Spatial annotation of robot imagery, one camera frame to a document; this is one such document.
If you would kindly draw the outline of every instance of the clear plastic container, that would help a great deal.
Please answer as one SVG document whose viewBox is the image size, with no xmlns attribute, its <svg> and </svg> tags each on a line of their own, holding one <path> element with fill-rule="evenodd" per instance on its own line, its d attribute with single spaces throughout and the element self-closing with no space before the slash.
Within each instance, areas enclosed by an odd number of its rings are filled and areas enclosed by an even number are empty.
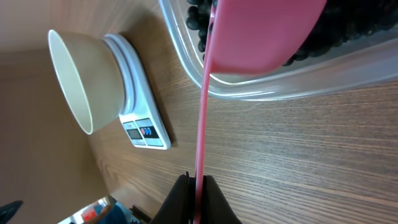
<svg viewBox="0 0 398 224">
<path fill-rule="evenodd" d="M 185 25 L 186 0 L 159 0 L 175 49 L 188 76 L 199 87 L 203 53 L 198 31 Z M 333 47 L 321 57 L 295 61 L 261 76 L 211 74 L 209 94 L 225 100 L 270 101 L 320 95 L 398 77 L 398 29 Z"/>
</svg>

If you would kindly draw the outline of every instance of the wall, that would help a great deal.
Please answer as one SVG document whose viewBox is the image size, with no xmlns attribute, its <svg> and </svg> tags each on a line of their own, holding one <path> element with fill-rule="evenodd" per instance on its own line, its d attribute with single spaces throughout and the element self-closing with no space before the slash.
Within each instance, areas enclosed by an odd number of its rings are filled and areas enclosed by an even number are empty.
<svg viewBox="0 0 398 224">
<path fill-rule="evenodd" d="M 51 0 L 0 1 L 0 52 L 40 49 L 47 45 Z"/>
<path fill-rule="evenodd" d="M 108 194 L 48 49 L 0 53 L 0 205 L 10 223 L 57 223 Z"/>
</svg>

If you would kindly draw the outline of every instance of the kitchen scale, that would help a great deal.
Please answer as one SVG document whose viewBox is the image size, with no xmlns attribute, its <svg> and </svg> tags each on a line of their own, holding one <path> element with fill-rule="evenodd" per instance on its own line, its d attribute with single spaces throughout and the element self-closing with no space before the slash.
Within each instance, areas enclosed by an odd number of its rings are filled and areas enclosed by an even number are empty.
<svg viewBox="0 0 398 224">
<path fill-rule="evenodd" d="M 136 147 L 168 149 L 170 138 L 137 52 L 119 34 L 107 34 L 103 40 L 111 49 L 123 77 L 125 100 L 119 119 L 126 134 Z"/>
</svg>

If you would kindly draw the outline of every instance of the wood grain surface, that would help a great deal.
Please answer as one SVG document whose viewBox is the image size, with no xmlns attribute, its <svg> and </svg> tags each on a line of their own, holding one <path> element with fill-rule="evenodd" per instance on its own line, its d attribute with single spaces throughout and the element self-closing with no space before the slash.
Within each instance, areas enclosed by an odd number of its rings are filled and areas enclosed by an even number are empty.
<svg viewBox="0 0 398 224">
<path fill-rule="evenodd" d="M 154 216 L 177 177 L 193 174 L 200 100 L 159 5 L 65 0 L 52 7 L 54 27 L 124 31 L 141 57 L 172 147 L 134 148 L 117 119 L 90 143 L 112 196 Z M 301 100 L 208 104 L 205 174 L 243 223 L 398 222 L 398 82 Z"/>
</svg>

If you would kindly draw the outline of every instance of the scale button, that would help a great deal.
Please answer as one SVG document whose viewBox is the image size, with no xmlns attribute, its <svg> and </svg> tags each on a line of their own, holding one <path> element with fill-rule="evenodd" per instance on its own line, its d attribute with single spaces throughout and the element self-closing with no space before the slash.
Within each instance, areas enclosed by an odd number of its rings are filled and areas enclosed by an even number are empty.
<svg viewBox="0 0 398 224">
<path fill-rule="evenodd" d="M 137 145 L 137 146 L 145 146 L 145 142 L 144 140 L 131 140 L 133 145 Z"/>
<path fill-rule="evenodd" d="M 128 129 L 136 129 L 136 128 L 137 128 L 136 124 L 134 124 L 133 121 L 123 123 L 123 127 L 124 127 L 124 129 L 126 129 L 126 130 L 128 130 Z"/>
<path fill-rule="evenodd" d="M 163 143 L 160 139 L 149 139 L 149 138 L 145 138 L 145 141 L 147 142 L 148 146 L 163 146 Z"/>
<path fill-rule="evenodd" d="M 144 128 L 144 127 L 151 127 L 151 126 L 153 126 L 153 124 L 152 124 L 152 122 L 150 121 L 149 118 L 137 120 L 136 123 L 137 123 L 137 126 L 138 126 L 139 128 Z"/>
</svg>

